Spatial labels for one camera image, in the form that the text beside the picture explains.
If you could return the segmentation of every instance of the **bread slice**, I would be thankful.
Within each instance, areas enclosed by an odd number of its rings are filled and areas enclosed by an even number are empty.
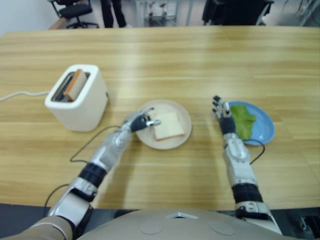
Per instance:
[[[156,140],[167,139],[185,134],[185,131],[181,127],[178,115],[175,111],[153,114],[151,115],[151,118],[152,120],[161,121],[161,124],[153,127]]]
[[[80,94],[82,88],[84,87],[87,81],[87,76],[82,69],[78,69],[71,82],[69,83],[68,87],[64,91],[63,95],[70,101],[73,102],[77,99],[78,95]]]

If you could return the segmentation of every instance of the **blue plate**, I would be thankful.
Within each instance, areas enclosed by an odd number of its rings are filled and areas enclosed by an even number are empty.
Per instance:
[[[245,105],[249,113],[256,116],[256,121],[253,123],[252,135],[250,138],[259,140],[263,144],[269,143],[275,137],[276,134],[275,125],[272,122],[270,116],[261,108],[251,103],[245,101],[229,102],[230,107],[237,104]],[[244,141],[244,143],[248,145],[260,145],[258,142],[250,140]]]

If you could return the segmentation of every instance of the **plate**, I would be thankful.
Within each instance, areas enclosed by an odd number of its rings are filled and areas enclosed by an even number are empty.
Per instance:
[[[269,143],[275,137],[275,134],[276,134],[275,125],[272,122],[271,117],[261,108],[251,103],[248,103],[245,101],[229,102],[230,107],[237,104],[245,105],[249,113],[256,116],[256,121],[253,123],[252,135],[250,138],[259,140],[263,144]],[[255,145],[255,146],[260,145],[258,142],[250,141],[250,140],[244,141],[244,143],[248,145]]]
[[[174,101],[157,99],[147,102],[140,108],[140,110],[148,110],[151,107],[153,107],[154,110],[151,110],[149,112],[150,114],[176,112],[185,134],[181,136],[169,137],[162,140],[156,140],[154,128],[148,127],[136,132],[136,135],[141,140],[141,142],[154,149],[169,150],[179,147],[181,144],[188,140],[192,132],[192,122],[189,113],[183,106]]]

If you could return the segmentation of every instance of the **green lettuce leaf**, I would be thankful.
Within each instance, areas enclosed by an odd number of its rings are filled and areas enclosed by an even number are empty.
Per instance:
[[[247,107],[243,104],[236,104],[230,109],[235,122],[236,134],[238,134],[242,140],[250,139],[252,127],[257,120],[256,116],[250,114]]]

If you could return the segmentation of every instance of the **white cord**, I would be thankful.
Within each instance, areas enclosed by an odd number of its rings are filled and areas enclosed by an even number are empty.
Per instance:
[[[48,94],[48,93],[49,93],[48,91],[42,91],[42,92],[36,92],[36,93],[30,93],[30,92],[28,92],[28,91],[17,91],[17,92],[11,93],[11,94],[8,95],[8,96],[4,96],[4,97],[0,98],[0,102],[3,101],[3,100],[6,100],[6,99],[8,99],[8,98],[17,96],[17,95],[19,95],[19,94],[26,94],[26,95],[28,95],[28,96],[34,97],[34,96],[45,95],[45,94]]]

